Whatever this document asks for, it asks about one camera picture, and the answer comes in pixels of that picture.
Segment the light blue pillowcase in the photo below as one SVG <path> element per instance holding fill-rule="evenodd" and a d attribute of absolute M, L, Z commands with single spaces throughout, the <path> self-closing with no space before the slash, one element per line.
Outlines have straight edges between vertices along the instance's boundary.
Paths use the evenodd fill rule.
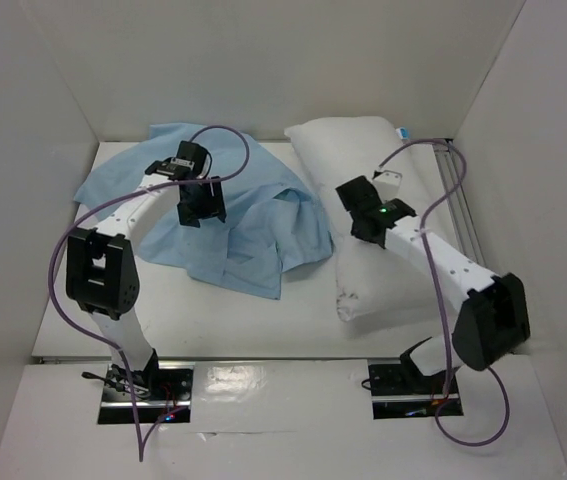
<path fill-rule="evenodd" d="M 281 161 L 252 137 L 188 123 L 153 125 L 148 140 L 95 168 L 75 201 L 93 209 L 133 191 L 145 169 L 194 139 L 212 156 L 211 173 L 223 178 L 227 218 L 180 225 L 171 210 L 146 235 L 135 253 L 146 262 L 183 268 L 196 280 L 277 299 L 281 276 L 332 254 L 321 202 Z"/>

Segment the white pillow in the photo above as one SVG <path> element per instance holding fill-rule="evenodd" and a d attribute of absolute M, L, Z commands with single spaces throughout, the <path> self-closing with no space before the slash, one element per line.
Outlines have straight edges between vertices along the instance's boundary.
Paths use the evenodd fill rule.
<path fill-rule="evenodd" d="M 330 221 L 336 254 L 336 310 L 340 320 L 380 320 L 391 326 L 431 321 L 438 315 L 432 280 L 407 260 L 351 234 L 352 219 L 336 189 L 382 160 L 401 174 L 398 196 L 422 214 L 438 193 L 423 181 L 416 158 L 403 149 L 382 117 L 326 117 L 286 128 Z"/>

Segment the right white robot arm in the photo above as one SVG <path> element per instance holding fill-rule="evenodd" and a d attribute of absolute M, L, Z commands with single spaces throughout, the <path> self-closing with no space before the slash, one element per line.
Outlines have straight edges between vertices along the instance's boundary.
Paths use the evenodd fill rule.
<path fill-rule="evenodd" d="M 499 276 L 473 262 L 428 232 L 407 203 L 383 200 L 364 176 L 342 184 L 336 192 L 352 218 L 352 236 L 429 275 L 439 312 L 445 314 L 445 306 L 450 305 L 457 313 L 452 323 L 443 317 L 441 335 L 401 354 L 399 379 L 404 388 L 423 391 L 434 375 L 443 372 L 448 389 L 457 368 L 484 371 L 530 338 L 525 289 L 516 275 Z"/>

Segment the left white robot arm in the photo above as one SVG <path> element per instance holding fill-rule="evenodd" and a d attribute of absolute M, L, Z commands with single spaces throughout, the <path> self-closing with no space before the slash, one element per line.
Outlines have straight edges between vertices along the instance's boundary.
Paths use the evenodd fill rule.
<path fill-rule="evenodd" d="M 153 162 L 135 196 L 116 204 L 90 229 L 76 227 L 67 240 L 66 294 L 97 324 L 112 345 L 116 388 L 139 399 L 159 390 L 159 360 L 144 336 L 135 311 L 140 280 L 135 250 L 171 209 L 185 227 L 210 218 L 226 220 L 219 182 L 208 182 L 212 166 L 206 150 Z"/>

